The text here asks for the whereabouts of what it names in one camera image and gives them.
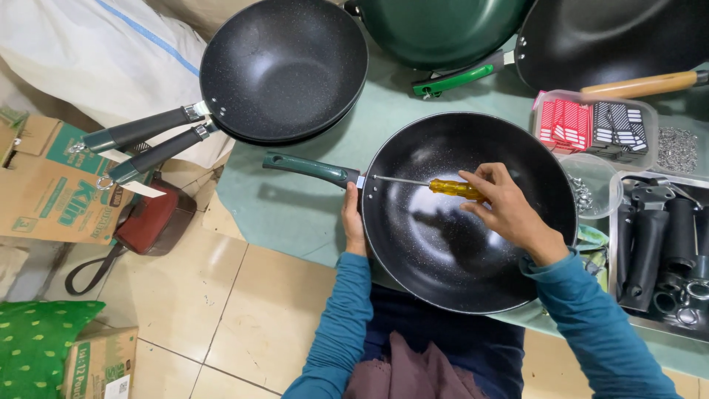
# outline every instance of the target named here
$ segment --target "teal long sleeve shirt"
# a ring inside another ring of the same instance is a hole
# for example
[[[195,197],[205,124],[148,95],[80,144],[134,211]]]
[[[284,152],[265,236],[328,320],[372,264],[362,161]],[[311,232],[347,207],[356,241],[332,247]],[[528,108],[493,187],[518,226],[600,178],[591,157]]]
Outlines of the teal long sleeve shirt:
[[[575,249],[543,268],[525,257],[520,269],[537,281],[539,297],[579,360],[595,399],[680,398],[625,312],[584,270]],[[303,374],[284,399],[342,397],[364,352],[366,325],[372,319],[371,288],[367,259],[343,253]]]

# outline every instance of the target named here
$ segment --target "wooden handle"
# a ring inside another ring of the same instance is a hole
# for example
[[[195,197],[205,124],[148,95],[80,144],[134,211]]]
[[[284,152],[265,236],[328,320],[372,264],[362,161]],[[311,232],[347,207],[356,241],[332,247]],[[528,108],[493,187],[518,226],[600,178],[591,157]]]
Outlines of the wooden handle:
[[[651,94],[687,89],[692,87],[696,82],[697,72],[677,72],[667,75],[641,77],[639,79],[625,80],[623,82],[598,84],[596,86],[584,87],[581,89],[581,92],[631,99],[649,96]]]

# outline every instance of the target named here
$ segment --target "brown cloth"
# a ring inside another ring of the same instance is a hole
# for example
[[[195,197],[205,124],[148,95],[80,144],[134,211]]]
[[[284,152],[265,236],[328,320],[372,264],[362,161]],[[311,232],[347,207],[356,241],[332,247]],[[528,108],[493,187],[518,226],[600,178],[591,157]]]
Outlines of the brown cloth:
[[[389,342],[391,359],[354,365],[342,399],[487,399],[473,373],[452,366],[433,342],[422,354],[396,331]]]

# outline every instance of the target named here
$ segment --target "screwdriver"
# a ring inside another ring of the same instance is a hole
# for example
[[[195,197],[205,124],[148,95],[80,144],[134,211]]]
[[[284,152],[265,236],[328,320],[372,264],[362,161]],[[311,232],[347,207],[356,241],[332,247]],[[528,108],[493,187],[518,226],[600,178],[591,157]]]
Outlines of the screwdriver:
[[[394,177],[384,177],[373,175],[375,179],[388,180],[390,182],[400,182],[400,183],[410,183],[414,185],[424,185],[428,187],[429,190],[433,192],[440,192],[446,195],[456,195],[458,197],[463,197],[467,200],[475,200],[477,202],[483,202],[486,200],[485,196],[480,193],[475,187],[471,186],[469,183],[457,182],[455,180],[441,180],[433,179],[430,182],[417,182],[416,180],[405,180],[396,179]]]

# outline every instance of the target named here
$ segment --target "metal tray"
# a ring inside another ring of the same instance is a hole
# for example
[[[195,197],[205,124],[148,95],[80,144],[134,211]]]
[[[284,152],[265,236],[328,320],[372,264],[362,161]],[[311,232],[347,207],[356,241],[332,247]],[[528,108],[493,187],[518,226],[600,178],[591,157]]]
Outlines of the metal tray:
[[[693,195],[701,204],[709,206],[709,182],[695,180],[688,177],[679,177],[672,175],[663,175],[653,172],[619,172],[620,179],[627,177],[642,177],[650,179],[653,177],[667,177],[669,181],[678,185],[683,190]],[[610,243],[609,243],[609,260],[608,260],[608,291],[615,292],[615,262],[618,253],[618,213],[613,212],[609,221]],[[687,325],[679,322],[674,316],[657,315],[652,313],[643,313],[634,310],[625,309],[629,314],[630,324],[638,327],[644,327],[657,331],[667,332],[670,334],[679,335],[699,341],[709,342],[709,311],[698,311],[698,321],[695,324]]]

